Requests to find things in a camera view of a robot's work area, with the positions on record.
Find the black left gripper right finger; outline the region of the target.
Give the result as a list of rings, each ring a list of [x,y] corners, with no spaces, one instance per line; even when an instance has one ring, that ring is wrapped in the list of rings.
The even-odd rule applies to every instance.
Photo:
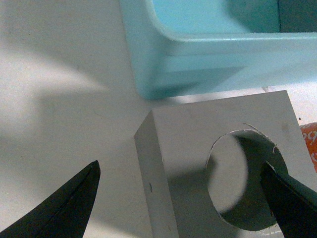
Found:
[[[268,161],[261,167],[261,186],[284,237],[317,236],[317,193]]]

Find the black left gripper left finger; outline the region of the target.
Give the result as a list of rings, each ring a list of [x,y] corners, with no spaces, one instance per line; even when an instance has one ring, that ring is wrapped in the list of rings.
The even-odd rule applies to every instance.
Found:
[[[2,238],[82,238],[100,181],[93,161],[25,216],[4,229]]]

